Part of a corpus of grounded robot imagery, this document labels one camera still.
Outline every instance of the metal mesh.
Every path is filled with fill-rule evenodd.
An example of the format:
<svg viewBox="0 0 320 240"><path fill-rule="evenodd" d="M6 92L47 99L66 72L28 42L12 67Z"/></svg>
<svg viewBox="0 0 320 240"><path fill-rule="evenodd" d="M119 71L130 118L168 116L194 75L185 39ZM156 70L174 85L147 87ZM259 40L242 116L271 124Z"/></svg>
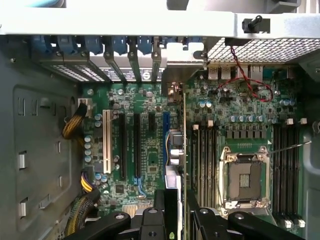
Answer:
<svg viewBox="0 0 320 240"><path fill-rule="evenodd" d="M63 73L63 74L65 74L65 75L67 75L67 76L69 76L69 77L71 77L71 78L74 78L74 79L76 79L76 80L78 80L80 82L88 82L89 81L89 79L81 76L80 74L74 72L73 70L67 68L64 65L52 65L50 67L55 69L55 70L57 70L57 71L59 71L59 72L61 72L61 73Z"/></svg>
<svg viewBox="0 0 320 240"><path fill-rule="evenodd" d="M104 82L105 80L100 77L98 74L96 74L94 71L92 71L90 68L88 68L86 65L75 65L76 69L84 73L89 78L97 81L97 82Z"/></svg>
<svg viewBox="0 0 320 240"><path fill-rule="evenodd" d="M244 46L235 46L234 49L242 63L283 64L320 49L320 39L253 39ZM209 51L208 60L211 63L234 63L230 46L225 46L224 38Z"/></svg>

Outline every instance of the motherboard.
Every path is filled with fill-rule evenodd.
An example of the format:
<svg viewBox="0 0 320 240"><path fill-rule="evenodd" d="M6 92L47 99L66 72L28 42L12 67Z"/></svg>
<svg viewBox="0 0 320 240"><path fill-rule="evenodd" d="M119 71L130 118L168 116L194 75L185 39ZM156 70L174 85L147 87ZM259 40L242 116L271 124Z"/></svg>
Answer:
<svg viewBox="0 0 320 240"><path fill-rule="evenodd" d="M261 67L260 73L263 84L252 82L252 89L243 79L230 81L236 79L230 67L222 74L210 67L201 75L206 77L197 74L183 83L185 184L200 206L216 208L223 217L245 211L300 234L302 149L276 151L302 141L303 86L287 68ZM88 107L83 169L101 192L100 216L124 211L133 217L152 206L155 190L165 187L166 140L180 118L163 87L82 86L78 102Z"/></svg>

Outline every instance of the silver metal frame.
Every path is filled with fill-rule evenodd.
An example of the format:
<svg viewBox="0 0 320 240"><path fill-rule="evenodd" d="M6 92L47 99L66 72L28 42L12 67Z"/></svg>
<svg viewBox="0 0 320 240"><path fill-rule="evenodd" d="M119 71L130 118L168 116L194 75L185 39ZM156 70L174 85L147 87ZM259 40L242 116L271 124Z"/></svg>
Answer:
<svg viewBox="0 0 320 240"><path fill-rule="evenodd" d="M252 13L223 11L122 12L128 21L117 21L117 11L69 8L2 8L0 35L113 35L113 36L199 36L241 39L320 39L319 14L262 14L270 19L270 33L243 33L242 21Z"/></svg>

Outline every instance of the red wire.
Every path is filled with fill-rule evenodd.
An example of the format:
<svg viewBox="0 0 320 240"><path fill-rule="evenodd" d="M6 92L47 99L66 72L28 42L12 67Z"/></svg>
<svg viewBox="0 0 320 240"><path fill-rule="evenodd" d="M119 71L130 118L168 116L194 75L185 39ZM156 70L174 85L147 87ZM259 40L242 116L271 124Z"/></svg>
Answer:
<svg viewBox="0 0 320 240"><path fill-rule="evenodd" d="M230 47L230 50L231 50L231 53L232 53L232 55L233 55L233 59L234 59L236 65L237 65L238 69L240 70L240 73L241 73L241 75L243 76L243 79L246 81L246 85L247 85L248 89L250 90L252 96L253 96L254 98L258 99L260 102L271 102L271 101L274 99L274 93L273 93L271 87L270 87L268 84L266 84L266 83L264 83L264 82L262 82L262 81L258 81L258 80L254 80L254 79L248 78L247 75L245 74L245 71L243 70L243 68L241 67L241 65L240 65L240 63L239 63L238 57L237 57L237 55L236 55L236 52L235 52L235 49L233 48L233 46ZM242 77L236 77L236 78L230 79L230 80L228 80L228 81L220 84L220 85L217 87L217 90L220 89L220 88L222 88L223 86L225 86L225 85L227 85L227 84L229 84L229 83L231 83L231 82L237 81L237 80L239 80L239 79L242 79ZM269 99L262 99L262 98L260 98L260 97L254 92L252 86L250 85L251 81L252 81L252 82L255 82L255 83L257 83L257 84L260 84L260 85L265 86L265 87L270 91L270 98L269 98Z"/></svg>

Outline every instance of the white pci slot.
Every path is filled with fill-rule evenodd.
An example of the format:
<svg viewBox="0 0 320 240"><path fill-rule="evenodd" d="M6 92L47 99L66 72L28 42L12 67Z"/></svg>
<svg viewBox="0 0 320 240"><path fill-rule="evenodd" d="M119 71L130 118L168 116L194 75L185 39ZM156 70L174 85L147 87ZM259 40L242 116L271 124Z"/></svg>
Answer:
<svg viewBox="0 0 320 240"><path fill-rule="evenodd" d="M102 111L102 131L103 131L103 173L111 173L112 158L112 127L111 110Z"/></svg>

